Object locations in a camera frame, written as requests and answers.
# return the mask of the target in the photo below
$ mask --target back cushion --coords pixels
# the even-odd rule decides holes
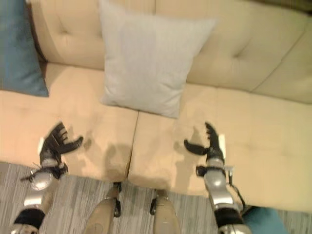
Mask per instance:
[[[155,0],[111,0],[154,14]],[[29,0],[39,46],[49,62],[104,69],[98,0]]]
[[[156,14],[218,19],[188,82],[312,103],[307,14],[244,0],[156,0]]]

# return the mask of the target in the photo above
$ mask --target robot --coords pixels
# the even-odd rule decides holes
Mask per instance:
[[[197,155],[207,155],[206,166],[197,166],[196,174],[204,178],[209,192],[209,201],[214,210],[219,234],[252,234],[244,225],[240,210],[231,193],[227,190],[229,184],[237,192],[243,206],[245,202],[238,189],[232,184],[232,168],[224,166],[223,152],[219,146],[219,137],[214,128],[206,123],[209,133],[210,147],[184,141],[186,149]],[[49,212],[54,193],[62,175],[68,172],[68,167],[61,160],[61,155],[78,149],[83,142],[80,136],[77,140],[68,142],[67,131],[62,122],[57,124],[42,142],[40,150],[40,168],[31,175],[22,178],[29,181],[31,189],[24,200],[24,207],[18,214],[9,234],[38,234],[45,215]],[[87,222],[84,234],[109,234],[112,230],[114,217],[121,215],[121,205],[118,199],[121,183],[114,183],[105,198],[96,206]],[[154,234],[180,234],[181,229],[172,203],[168,200],[165,190],[156,190],[152,201],[150,214],[154,215]]]
[[[219,136],[212,125],[209,123],[205,124],[208,139],[210,140],[209,148],[191,144],[188,140],[184,140],[184,146],[193,154],[200,156],[207,155],[206,166],[197,166],[196,174],[203,177],[205,181],[205,186],[209,193],[209,201],[218,226],[218,233],[252,234],[251,230],[244,225],[240,208],[226,187],[229,185],[235,190],[242,202],[243,208],[245,208],[244,199],[238,188],[233,185],[233,167],[224,166],[225,157],[220,148]],[[229,182],[226,180],[226,173],[228,173]]]

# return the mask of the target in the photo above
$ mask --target white pillow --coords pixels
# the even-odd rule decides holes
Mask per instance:
[[[215,25],[140,15],[99,0],[105,44],[102,102],[178,117],[187,74]]]

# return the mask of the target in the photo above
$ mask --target striped carpet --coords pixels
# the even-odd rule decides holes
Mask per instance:
[[[22,208],[29,183],[19,178],[30,169],[0,162],[0,233],[6,234]],[[109,183],[64,176],[56,198],[40,230],[41,234],[83,234],[86,220],[102,200]],[[207,199],[169,194],[180,220],[183,234],[216,234],[216,224]],[[152,234],[153,217],[149,215],[153,191],[123,183],[120,196],[121,217],[115,219],[113,234]],[[290,234],[312,234],[312,214],[279,211]]]

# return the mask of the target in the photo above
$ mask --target floor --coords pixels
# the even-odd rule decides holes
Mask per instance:
[[[0,162],[0,233],[6,234],[22,208],[29,183],[19,178],[30,169]],[[64,176],[55,202],[41,227],[41,234],[83,234],[92,209],[110,188],[109,183]],[[120,196],[122,215],[114,221],[113,234],[152,234],[153,217],[149,215],[153,191],[123,183]],[[170,200],[180,220],[183,234],[216,234],[216,224],[207,199],[170,193]],[[290,234],[312,234],[312,214],[279,211]]]

